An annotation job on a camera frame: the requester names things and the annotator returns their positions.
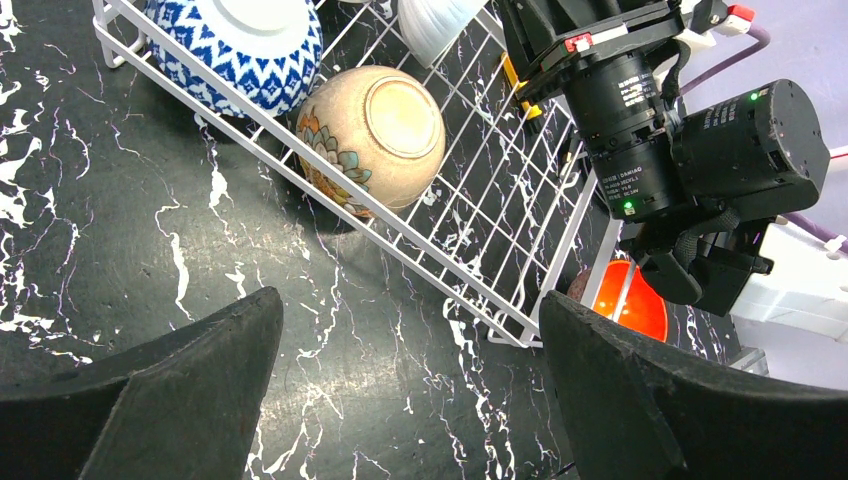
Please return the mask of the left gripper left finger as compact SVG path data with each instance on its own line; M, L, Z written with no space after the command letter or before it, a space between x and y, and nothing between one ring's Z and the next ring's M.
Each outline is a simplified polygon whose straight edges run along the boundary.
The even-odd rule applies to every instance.
M238 479L284 327L265 287L122 353L1 389L5 479Z

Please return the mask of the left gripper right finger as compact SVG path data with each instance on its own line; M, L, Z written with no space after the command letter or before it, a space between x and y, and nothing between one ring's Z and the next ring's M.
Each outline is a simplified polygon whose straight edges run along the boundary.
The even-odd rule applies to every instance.
M543 350L583 479L843 479L847 395L747 373L552 291Z

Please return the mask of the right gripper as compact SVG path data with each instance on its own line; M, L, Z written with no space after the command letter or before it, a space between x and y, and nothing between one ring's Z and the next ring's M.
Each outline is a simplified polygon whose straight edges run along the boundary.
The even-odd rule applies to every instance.
M564 96L610 215L625 222L681 216L709 222L726 206L700 202L672 159L679 71L690 48L677 1L501 1L509 57L533 103Z

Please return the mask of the glossy orange bowl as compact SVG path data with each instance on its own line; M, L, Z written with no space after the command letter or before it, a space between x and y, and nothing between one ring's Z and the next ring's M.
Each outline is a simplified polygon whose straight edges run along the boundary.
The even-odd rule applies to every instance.
M613 317L629 267L627 260L608 264L592 306L595 312L609 319ZM645 282L639 269L634 272L618 323L655 340L667 340L669 321L665 300Z

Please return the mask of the plain white bowl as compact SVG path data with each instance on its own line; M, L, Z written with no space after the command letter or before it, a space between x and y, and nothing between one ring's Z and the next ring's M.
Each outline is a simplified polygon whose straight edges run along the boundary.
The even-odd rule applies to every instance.
M409 45L418 51L441 51L486 4L485 0L399 1L400 29Z

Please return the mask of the white wire dish rack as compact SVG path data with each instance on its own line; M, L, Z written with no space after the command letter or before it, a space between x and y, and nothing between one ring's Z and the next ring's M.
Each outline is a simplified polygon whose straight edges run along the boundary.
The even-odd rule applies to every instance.
M390 4L97 1L129 63L483 322L540 345L542 296L594 181L562 100L524 109L499 20L479 7L430 64Z

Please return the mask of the floral beige bowl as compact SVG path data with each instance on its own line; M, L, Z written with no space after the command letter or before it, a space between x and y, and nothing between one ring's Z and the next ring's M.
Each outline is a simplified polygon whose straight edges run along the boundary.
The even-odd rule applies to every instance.
M365 65L323 83L302 105L296 136L399 213L439 172L446 127L433 96L398 69Z

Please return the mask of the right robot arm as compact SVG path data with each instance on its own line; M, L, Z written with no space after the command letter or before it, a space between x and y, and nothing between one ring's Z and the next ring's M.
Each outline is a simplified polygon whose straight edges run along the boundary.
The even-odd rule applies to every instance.
M768 274L754 228L813 206L830 155L814 106L778 79L696 113L682 106L683 34L751 31L722 1L503 1L507 52L537 103L563 95L622 248L665 300L729 313Z

